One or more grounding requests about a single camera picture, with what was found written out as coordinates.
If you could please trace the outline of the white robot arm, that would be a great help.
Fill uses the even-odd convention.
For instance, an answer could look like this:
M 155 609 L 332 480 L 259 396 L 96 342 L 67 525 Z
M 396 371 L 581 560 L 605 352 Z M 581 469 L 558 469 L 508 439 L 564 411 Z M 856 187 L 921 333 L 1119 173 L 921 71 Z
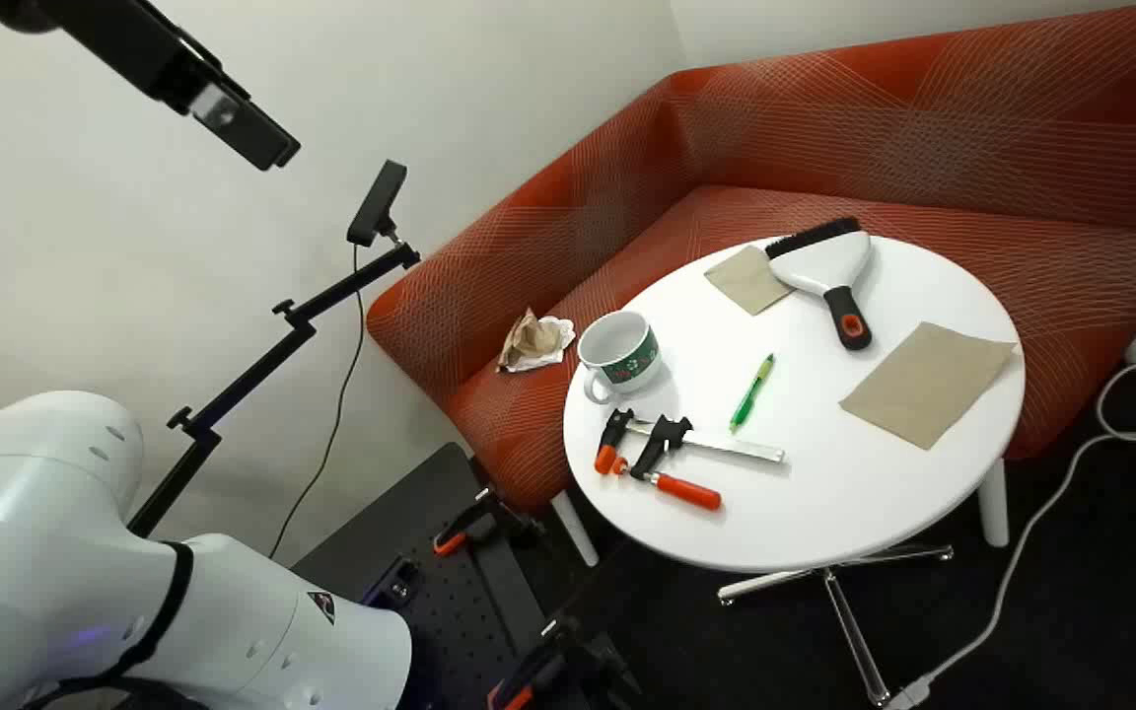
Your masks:
M 408 619 L 222 531 L 130 531 L 140 448 L 134 414 L 103 396 L 0 406 L 0 710 L 111 682 L 207 710 L 396 710 Z

